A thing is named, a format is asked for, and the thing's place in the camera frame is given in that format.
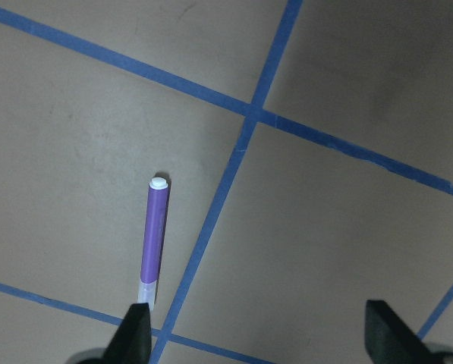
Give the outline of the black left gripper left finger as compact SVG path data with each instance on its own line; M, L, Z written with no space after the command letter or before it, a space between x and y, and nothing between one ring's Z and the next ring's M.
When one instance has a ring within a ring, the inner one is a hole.
M132 304L102 355L104 363L147 364L151 355L151 323L147 303Z

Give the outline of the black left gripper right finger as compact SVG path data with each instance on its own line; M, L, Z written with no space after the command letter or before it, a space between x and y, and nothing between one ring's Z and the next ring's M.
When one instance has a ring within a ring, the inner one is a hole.
M364 346L372 363L442 363L382 300L365 305Z

